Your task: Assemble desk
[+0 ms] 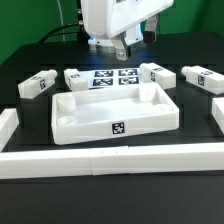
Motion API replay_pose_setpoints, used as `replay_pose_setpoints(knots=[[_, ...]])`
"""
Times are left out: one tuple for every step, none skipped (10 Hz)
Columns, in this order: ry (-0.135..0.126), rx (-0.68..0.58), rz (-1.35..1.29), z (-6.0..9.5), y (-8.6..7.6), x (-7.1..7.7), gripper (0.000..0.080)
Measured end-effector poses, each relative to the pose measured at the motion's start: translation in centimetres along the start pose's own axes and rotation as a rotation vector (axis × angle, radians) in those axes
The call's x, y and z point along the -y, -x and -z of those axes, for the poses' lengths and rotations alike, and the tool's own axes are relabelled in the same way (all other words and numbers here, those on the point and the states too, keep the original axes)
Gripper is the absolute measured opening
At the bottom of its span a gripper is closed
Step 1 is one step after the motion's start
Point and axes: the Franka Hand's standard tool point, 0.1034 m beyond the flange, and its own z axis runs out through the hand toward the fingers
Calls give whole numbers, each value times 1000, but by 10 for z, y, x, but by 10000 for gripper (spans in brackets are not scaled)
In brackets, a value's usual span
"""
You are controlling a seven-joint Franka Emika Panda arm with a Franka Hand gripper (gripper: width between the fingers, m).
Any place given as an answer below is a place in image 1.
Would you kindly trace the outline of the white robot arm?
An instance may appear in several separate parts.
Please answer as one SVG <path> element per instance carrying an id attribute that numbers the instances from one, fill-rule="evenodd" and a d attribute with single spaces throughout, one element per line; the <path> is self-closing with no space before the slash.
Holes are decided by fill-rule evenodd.
<path id="1" fill-rule="evenodd" d="M 127 60 L 126 31 L 155 16 L 174 0 L 81 0 L 84 28 L 91 38 L 110 40 L 118 60 Z"/>

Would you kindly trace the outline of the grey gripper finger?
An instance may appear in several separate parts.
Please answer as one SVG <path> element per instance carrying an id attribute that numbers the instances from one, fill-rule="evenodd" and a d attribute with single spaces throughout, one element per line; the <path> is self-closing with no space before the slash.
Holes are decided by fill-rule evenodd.
<path id="1" fill-rule="evenodd" d="M 127 60 L 130 56 L 130 48 L 126 44 L 125 37 L 117 35 L 111 39 L 111 42 L 115 48 L 116 58 L 122 61 Z"/>
<path id="2" fill-rule="evenodd" d="M 147 44 L 153 43 L 156 40 L 156 30 L 159 21 L 159 16 L 154 15 L 146 20 L 145 30 L 143 32 L 143 41 Z"/>

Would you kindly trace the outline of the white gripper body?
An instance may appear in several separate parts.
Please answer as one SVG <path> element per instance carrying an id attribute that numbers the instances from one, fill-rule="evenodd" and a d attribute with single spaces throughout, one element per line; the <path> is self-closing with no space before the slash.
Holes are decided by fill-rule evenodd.
<path id="1" fill-rule="evenodd" d="M 90 37 L 111 39 L 169 8 L 174 0 L 81 0 Z"/>

